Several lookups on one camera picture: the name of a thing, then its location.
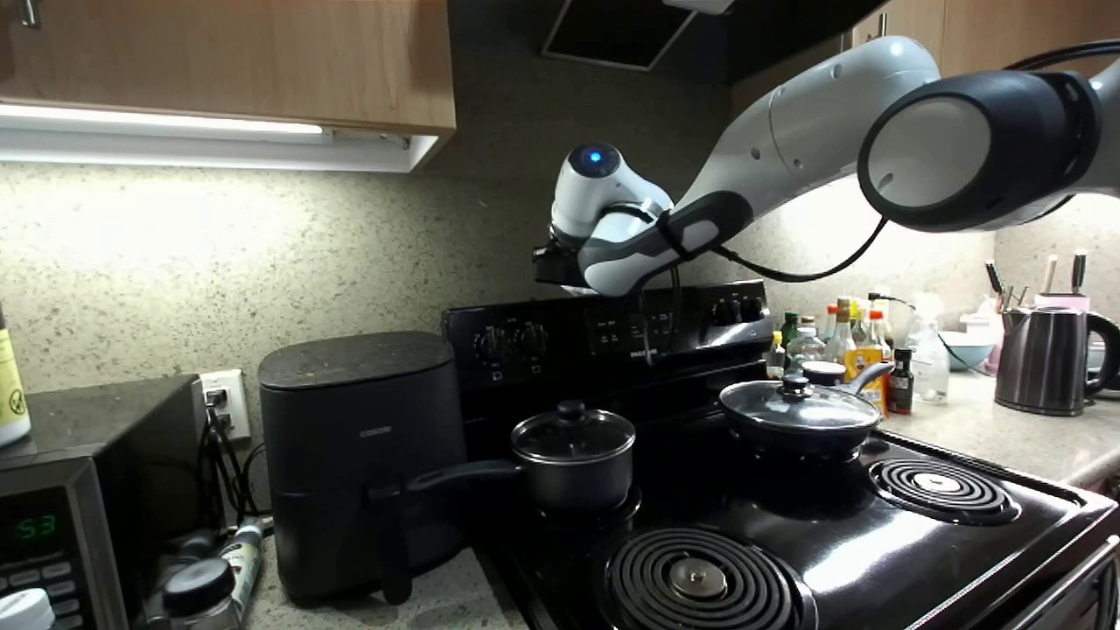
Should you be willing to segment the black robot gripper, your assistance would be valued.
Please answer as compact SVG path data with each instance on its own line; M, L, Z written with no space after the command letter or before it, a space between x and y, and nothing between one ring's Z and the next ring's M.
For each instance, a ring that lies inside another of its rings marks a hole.
M588 281L576 264L582 242L565 236L548 236L535 252L530 252L530 268L539 284L565 288L565 291L585 291Z

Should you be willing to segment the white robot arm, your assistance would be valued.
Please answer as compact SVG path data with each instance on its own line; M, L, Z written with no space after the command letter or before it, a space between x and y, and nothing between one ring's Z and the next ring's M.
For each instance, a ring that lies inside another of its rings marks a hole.
M677 197L609 145L574 147L530 265L541 284L626 298L842 176L913 232L994 232L1076 193L1117 197L1120 61L1081 77L1040 51L948 77L919 42L872 39L745 106Z

